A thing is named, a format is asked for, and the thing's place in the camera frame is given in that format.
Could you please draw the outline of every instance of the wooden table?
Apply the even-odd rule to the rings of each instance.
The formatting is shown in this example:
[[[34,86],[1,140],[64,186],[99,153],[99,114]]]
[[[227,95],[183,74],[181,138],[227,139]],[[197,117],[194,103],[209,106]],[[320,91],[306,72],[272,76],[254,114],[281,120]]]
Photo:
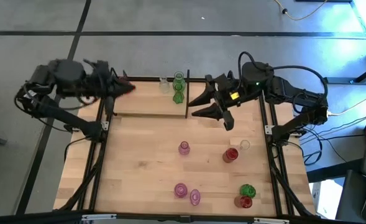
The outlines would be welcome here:
[[[116,101],[117,112],[131,111],[134,114],[123,113],[112,120],[95,206],[97,212],[276,215],[258,101],[230,108],[235,127],[226,131],[222,121],[190,115],[201,106],[189,108],[185,119],[185,103],[174,104],[172,94],[162,95],[158,83],[134,84],[137,93]],[[190,83],[189,100],[203,90],[204,83]],[[266,105],[266,108],[270,120],[269,107]],[[293,118],[291,105],[277,105],[276,109],[280,124]],[[81,109],[78,116],[95,120],[97,110],[98,105],[92,105]],[[78,138],[82,138],[81,133],[75,133],[71,140]],[[250,142],[250,149],[240,151],[233,163],[223,162],[224,151],[231,146],[239,148],[244,139]],[[178,153],[182,141],[190,144],[191,152],[187,156]],[[81,184],[89,145],[88,141],[82,141],[70,146],[54,208],[61,207]],[[301,151],[294,146],[285,146],[284,153],[290,186],[306,208],[314,213]],[[193,189],[201,192],[198,206],[192,206],[189,197],[174,196],[174,186],[180,182],[187,185],[189,193]],[[257,191],[253,206],[250,209],[237,208],[234,198],[238,196],[239,187],[246,183]],[[282,209],[287,213],[281,187],[280,192]]]

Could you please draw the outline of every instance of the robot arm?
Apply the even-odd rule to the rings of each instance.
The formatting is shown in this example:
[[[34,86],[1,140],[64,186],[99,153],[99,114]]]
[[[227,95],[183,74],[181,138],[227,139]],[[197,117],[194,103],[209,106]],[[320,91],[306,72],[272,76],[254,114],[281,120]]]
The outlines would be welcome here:
[[[18,101],[22,104],[19,108],[33,117],[55,118],[71,128],[82,130],[87,138],[98,141],[103,130],[100,122],[88,122],[67,112],[83,106],[60,108],[48,95],[56,88],[56,94],[62,98],[76,97],[84,106],[102,98],[106,102],[106,113],[113,113],[115,99],[132,91],[135,86],[111,74],[107,62],[85,62],[92,66],[92,74],[86,74],[82,64],[72,60],[54,60],[48,65],[39,65],[18,91],[14,99],[16,106],[19,107]],[[90,97],[94,98],[90,103],[82,100]]]
[[[188,106],[204,105],[214,100],[214,103],[192,113],[193,116],[212,119],[224,119],[227,131],[234,127],[234,118],[228,108],[240,106],[246,101],[255,100],[264,94],[267,103],[278,105],[292,103],[297,117],[283,126],[272,128],[273,141],[281,143],[287,141],[289,135],[307,124],[320,125],[326,122],[327,102],[324,94],[313,93],[290,85],[288,81],[274,75],[274,68],[261,62],[247,62],[242,66],[242,75],[237,80],[230,71],[213,78],[205,76],[206,87],[204,92],[188,104]]]

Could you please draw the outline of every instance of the white cable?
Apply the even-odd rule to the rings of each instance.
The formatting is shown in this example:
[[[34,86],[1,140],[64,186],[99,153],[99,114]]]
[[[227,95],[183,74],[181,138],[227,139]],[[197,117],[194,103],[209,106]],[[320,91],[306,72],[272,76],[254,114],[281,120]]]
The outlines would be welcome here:
[[[329,133],[322,134],[322,135],[320,135],[319,137],[323,137],[323,136],[325,136],[325,135],[332,134],[332,133],[335,133],[335,132],[337,132],[337,131],[341,131],[341,130],[343,130],[343,129],[349,128],[349,127],[351,127],[351,126],[353,126],[353,125],[356,125],[356,124],[358,124],[359,122],[362,122],[362,121],[364,121],[364,120],[366,120],[366,116],[365,116],[365,117],[363,117],[361,120],[359,120],[359,121],[355,122],[355,123],[352,123],[352,124],[350,124],[350,125],[348,125],[348,126],[346,126],[346,127],[343,127],[343,128],[339,128],[339,129],[337,129],[337,130],[335,130],[335,131],[331,131],[331,132],[329,132]],[[312,138],[312,139],[310,139],[310,140],[308,140],[308,141],[305,141],[304,143],[301,143],[300,145],[302,146],[302,145],[306,144],[307,142],[312,141],[312,140],[314,140],[314,139],[317,139],[317,138]]]
[[[283,6],[282,6],[282,4],[279,2],[279,0],[274,0],[279,6],[280,6],[280,8],[282,9],[282,13],[283,13],[283,10],[285,10],[286,8],[284,8]],[[327,0],[325,0],[320,6],[318,6],[318,8],[316,8],[312,13],[310,13],[310,14],[308,14],[307,16],[304,16],[304,17],[302,17],[302,18],[299,18],[299,19],[296,19],[296,18],[293,18],[293,17],[291,17],[290,15],[289,15],[289,13],[288,13],[288,10],[286,9],[286,12],[284,13],[284,14],[286,14],[291,20],[293,20],[293,21],[300,21],[300,20],[302,20],[302,19],[305,19],[305,18],[307,18],[307,17],[309,17],[309,16],[311,16],[312,14],[314,14],[316,11],[318,11],[318,9],[319,8],[321,8],[325,3],[327,2]]]
[[[354,105],[354,106],[352,106],[352,107],[350,107],[349,109],[347,109],[347,110],[345,110],[345,111],[343,111],[343,112],[341,112],[341,113],[337,113],[337,114],[335,114],[335,113],[332,113],[332,112],[327,112],[327,115],[328,116],[339,116],[339,115],[342,115],[342,114],[344,114],[345,112],[347,112],[347,111],[349,111],[349,110],[351,110],[352,108],[355,108],[356,106],[358,106],[360,103],[362,103],[362,102],[364,102],[366,100],[366,98],[365,99],[363,99],[362,101],[360,101],[360,102],[358,102],[356,105]]]

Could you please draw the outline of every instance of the wooden tabletop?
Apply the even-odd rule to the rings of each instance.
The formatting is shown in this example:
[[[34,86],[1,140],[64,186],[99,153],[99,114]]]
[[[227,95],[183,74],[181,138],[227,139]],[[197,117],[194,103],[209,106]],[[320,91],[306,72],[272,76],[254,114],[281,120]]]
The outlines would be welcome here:
[[[148,95],[159,94],[158,83],[134,84],[137,90],[145,88]],[[203,90],[204,83],[190,83],[189,100]],[[135,102],[123,97],[117,100],[116,105],[133,108],[129,104]],[[139,95],[129,97],[132,100],[140,98]],[[164,98],[165,106],[161,101],[154,103],[160,105],[163,111],[159,108],[146,114],[145,108],[137,107],[134,114],[140,116],[124,114],[112,119],[95,210],[274,217],[276,213],[259,102],[250,101],[239,108],[230,108],[235,126],[233,130],[226,131],[222,121],[190,115],[203,106],[189,108],[187,119],[183,116],[154,116],[156,113],[173,115],[171,111],[181,115],[180,105],[174,104],[171,96]],[[146,98],[146,105],[151,105],[150,100]],[[98,105],[83,108],[78,116],[95,120],[97,109]],[[269,107],[266,106],[266,109],[270,120]],[[279,124],[293,118],[291,105],[277,105],[276,109]],[[75,133],[71,140],[82,137],[81,133]],[[222,160],[224,151],[229,147],[239,148],[241,140],[248,140],[250,148],[239,151],[236,161],[225,163]],[[191,148],[186,156],[178,153],[182,141],[187,141]],[[291,138],[290,141],[298,143],[297,139]],[[80,185],[89,145],[90,142],[82,141],[70,146],[54,208],[61,207]],[[301,151],[294,146],[285,146],[283,150],[290,186],[306,208],[314,213]],[[173,193],[174,186],[180,182],[188,188],[185,198],[176,198]],[[253,206],[249,209],[234,205],[234,198],[238,196],[242,184],[251,184],[257,191]],[[201,202],[195,207],[189,198],[193,189],[201,192]],[[281,187],[280,192],[282,209],[287,213]]]

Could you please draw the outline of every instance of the gray floor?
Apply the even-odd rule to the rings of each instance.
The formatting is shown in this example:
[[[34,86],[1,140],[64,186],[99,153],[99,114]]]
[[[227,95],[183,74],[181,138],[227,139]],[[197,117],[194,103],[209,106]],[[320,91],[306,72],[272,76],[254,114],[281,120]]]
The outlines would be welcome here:
[[[282,3],[299,17],[319,5],[316,2]],[[0,1],[0,30],[76,30],[85,0]],[[294,22],[278,13],[278,6],[264,0],[92,0],[83,30],[185,30],[255,32],[361,32],[347,3],[327,3],[314,16]],[[36,65],[66,58],[73,37],[0,36],[0,215],[14,213],[36,150],[43,125],[18,111],[12,98]],[[248,50],[256,60],[270,65],[304,65],[323,76],[356,77],[366,71],[366,39],[314,37],[81,37],[75,60],[108,60],[118,73],[172,76],[177,70],[191,70],[191,76],[237,73],[237,56]],[[299,70],[277,75],[293,85],[322,91],[319,80]],[[366,86],[329,85],[330,111],[338,113],[366,97]],[[63,105],[76,105],[74,100]],[[330,118],[322,131],[366,115],[366,102],[339,117]],[[360,123],[342,132],[361,132]],[[51,211],[63,167],[63,150],[70,135],[52,131],[27,212]],[[362,157],[362,138],[332,141],[349,161]],[[306,153],[318,144],[305,144]],[[341,163],[329,144],[321,160],[308,170]]]

